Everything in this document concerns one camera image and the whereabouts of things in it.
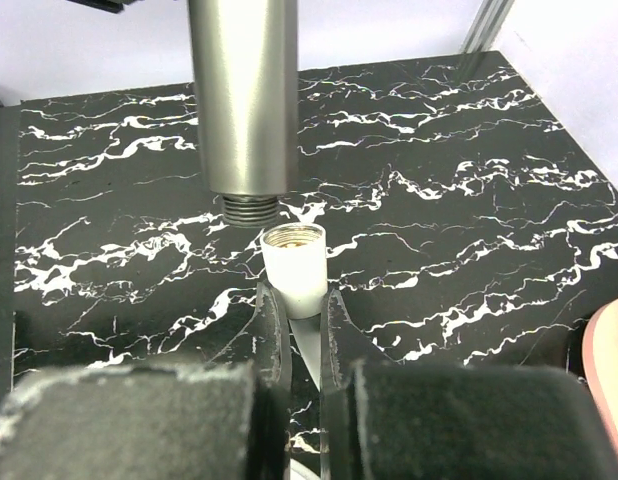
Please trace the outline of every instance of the white plastic cap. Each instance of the white plastic cap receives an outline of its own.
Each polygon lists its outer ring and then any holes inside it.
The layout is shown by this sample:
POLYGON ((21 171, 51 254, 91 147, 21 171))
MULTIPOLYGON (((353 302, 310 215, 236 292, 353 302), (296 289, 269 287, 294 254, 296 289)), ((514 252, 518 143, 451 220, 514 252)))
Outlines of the white plastic cap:
POLYGON ((290 319, 320 313, 327 293, 325 229, 313 223, 287 223, 260 238, 267 278, 278 289, 290 319))

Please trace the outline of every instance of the metal cylinder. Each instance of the metal cylinder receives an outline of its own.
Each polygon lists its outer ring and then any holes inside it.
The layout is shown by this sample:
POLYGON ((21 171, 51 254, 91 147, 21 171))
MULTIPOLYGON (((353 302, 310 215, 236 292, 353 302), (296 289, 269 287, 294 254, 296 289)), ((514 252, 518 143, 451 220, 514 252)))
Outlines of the metal cylinder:
POLYGON ((271 223, 295 183, 297 15, 297 0, 189 0, 202 168, 231 224, 271 223))

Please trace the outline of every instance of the black foam pad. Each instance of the black foam pad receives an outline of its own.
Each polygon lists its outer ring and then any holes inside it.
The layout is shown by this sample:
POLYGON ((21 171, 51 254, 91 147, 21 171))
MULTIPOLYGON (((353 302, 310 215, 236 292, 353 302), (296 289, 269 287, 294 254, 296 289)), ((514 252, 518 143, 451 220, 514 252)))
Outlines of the black foam pad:
POLYGON ((44 371, 3 404, 0 479, 280 478, 270 410, 252 363, 44 371))
POLYGON ((549 368, 359 364, 353 478, 618 480, 596 407, 549 368))

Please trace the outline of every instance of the threaded end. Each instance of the threaded end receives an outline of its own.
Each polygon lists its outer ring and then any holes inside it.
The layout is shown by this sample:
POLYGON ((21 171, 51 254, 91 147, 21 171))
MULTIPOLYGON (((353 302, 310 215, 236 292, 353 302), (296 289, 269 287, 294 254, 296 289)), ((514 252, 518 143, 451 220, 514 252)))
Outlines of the threaded end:
POLYGON ((264 234, 262 240, 272 247, 293 248, 315 242, 324 234, 324 230, 317 225, 287 223, 269 230, 264 234))
POLYGON ((278 219, 278 197, 222 197, 222 215, 234 227, 262 228, 278 219))

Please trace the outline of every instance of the black marble surface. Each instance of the black marble surface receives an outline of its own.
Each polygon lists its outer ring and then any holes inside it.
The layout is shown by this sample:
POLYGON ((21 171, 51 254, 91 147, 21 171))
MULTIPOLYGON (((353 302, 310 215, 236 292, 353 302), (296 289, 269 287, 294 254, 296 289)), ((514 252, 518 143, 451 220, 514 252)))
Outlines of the black marble surface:
MULTIPOLYGON (((618 297, 618 194, 497 52, 307 71, 288 220, 327 230, 357 326, 405 362, 571 368, 618 297)), ((23 105, 16 376, 219 352, 263 278, 204 191, 191 85, 23 105)), ((317 391, 294 349, 294 452, 317 391)))

